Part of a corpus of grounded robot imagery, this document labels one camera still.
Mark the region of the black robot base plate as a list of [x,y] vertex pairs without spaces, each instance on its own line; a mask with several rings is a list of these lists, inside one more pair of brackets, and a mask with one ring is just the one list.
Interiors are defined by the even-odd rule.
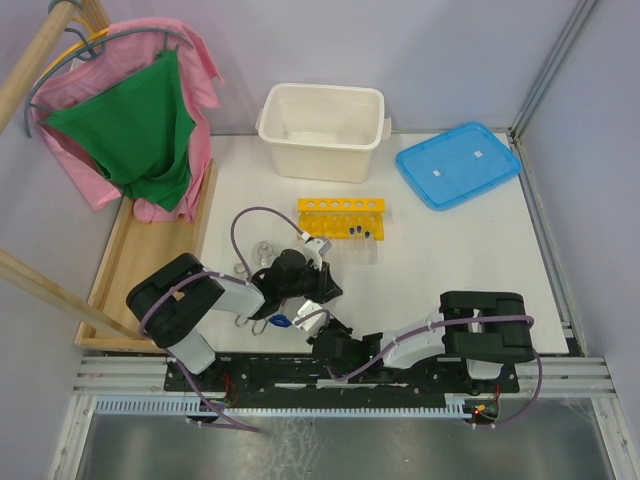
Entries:
[[517,393],[515,367],[504,366],[495,380],[474,380],[462,360],[427,359],[407,370],[376,365],[344,383],[303,354],[224,353],[192,381],[203,393],[231,396],[239,408],[349,409],[445,405],[447,394]]

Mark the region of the yellow test tube rack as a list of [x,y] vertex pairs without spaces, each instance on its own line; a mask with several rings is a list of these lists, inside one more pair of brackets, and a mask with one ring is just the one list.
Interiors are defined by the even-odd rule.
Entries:
[[[314,237],[332,240],[364,238],[365,231],[371,238],[384,240],[383,198],[299,198],[297,201],[299,227]],[[362,226],[362,233],[356,227]],[[350,235],[349,228],[355,228]]]

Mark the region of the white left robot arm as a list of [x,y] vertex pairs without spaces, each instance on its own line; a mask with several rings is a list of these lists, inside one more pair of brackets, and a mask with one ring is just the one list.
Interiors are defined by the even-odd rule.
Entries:
[[309,258],[285,249],[269,267],[241,280],[207,271],[194,255],[184,253],[136,285],[126,305],[140,333],[186,367],[187,379],[198,389],[209,390],[221,378],[215,350],[197,330],[209,311],[261,320],[290,299],[303,298],[311,306],[342,295],[321,255]]

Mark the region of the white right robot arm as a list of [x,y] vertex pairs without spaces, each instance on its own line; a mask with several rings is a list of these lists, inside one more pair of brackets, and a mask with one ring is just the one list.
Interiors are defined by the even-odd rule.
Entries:
[[534,360],[534,323],[520,294],[448,291],[435,312],[408,327],[356,339],[329,317],[308,342],[314,358],[339,382],[366,377],[380,382],[429,359],[453,358],[462,361],[463,386],[481,391],[502,366]]

